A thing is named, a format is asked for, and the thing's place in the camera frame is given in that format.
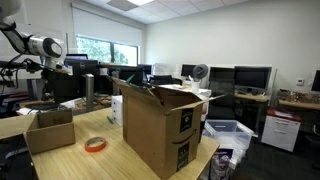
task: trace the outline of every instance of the metal stand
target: metal stand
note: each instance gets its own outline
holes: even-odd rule
[[[84,75],[86,78],[86,112],[93,111],[94,76]]]

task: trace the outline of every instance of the cardboard box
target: cardboard box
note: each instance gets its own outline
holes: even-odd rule
[[[74,144],[72,110],[37,114],[24,136],[32,154]]]
[[[123,138],[161,179],[196,158],[202,104],[207,101],[190,92],[113,80],[123,96]]]

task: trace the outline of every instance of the floor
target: floor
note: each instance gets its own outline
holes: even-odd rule
[[[263,144],[259,138],[252,138],[247,156],[232,179],[318,180],[320,170],[312,168],[316,159],[320,161],[320,147],[310,144],[303,133],[299,133],[292,153]]]

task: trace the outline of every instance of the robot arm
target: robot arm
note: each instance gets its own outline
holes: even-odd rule
[[[44,56],[45,68],[68,73],[63,62],[66,56],[65,44],[59,39],[28,35],[16,30],[16,23],[10,17],[21,7],[21,0],[0,0],[0,30],[20,54]]]

